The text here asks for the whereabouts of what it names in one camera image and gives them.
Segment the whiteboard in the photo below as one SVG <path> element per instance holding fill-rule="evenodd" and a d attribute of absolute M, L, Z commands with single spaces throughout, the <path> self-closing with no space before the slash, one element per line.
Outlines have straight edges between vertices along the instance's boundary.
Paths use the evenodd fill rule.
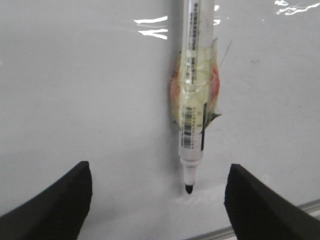
<path fill-rule="evenodd" d="M 228 227 L 231 163 L 295 205 L 320 198 L 319 4 L 216 1 L 222 116 L 207 128 L 192 195 L 168 95 L 182 4 L 1 1 L 0 215 L 79 161 L 93 180 L 79 240 Z"/>

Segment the white surface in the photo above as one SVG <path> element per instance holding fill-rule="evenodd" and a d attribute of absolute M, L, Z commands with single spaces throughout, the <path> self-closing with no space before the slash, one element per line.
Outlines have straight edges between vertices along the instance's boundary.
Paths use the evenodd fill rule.
<path fill-rule="evenodd" d="M 317 2 L 216 4 L 219 62 L 232 41 L 222 116 L 187 196 L 168 107 L 182 1 L 2 0 L 0 214 L 82 160 L 93 197 L 79 240 L 184 239 L 228 226 L 231 163 L 296 205 L 320 198 Z"/>

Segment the barcode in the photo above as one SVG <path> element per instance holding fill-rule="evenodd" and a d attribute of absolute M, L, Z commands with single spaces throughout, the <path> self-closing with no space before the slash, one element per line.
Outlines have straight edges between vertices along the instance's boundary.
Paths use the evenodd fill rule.
<path fill-rule="evenodd" d="M 184 111 L 182 145 L 186 149 L 194 148 L 193 133 L 195 129 L 194 109 L 186 107 Z"/>

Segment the barcode label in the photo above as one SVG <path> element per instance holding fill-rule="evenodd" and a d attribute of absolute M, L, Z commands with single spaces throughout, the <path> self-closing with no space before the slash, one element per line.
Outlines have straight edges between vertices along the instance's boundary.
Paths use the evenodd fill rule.
<path fill-rule="evenodd" d="M 195 108 L 186 107 L 183 115 L 183 131 L 181 144 L 186 149 L 194 148 Z"/>

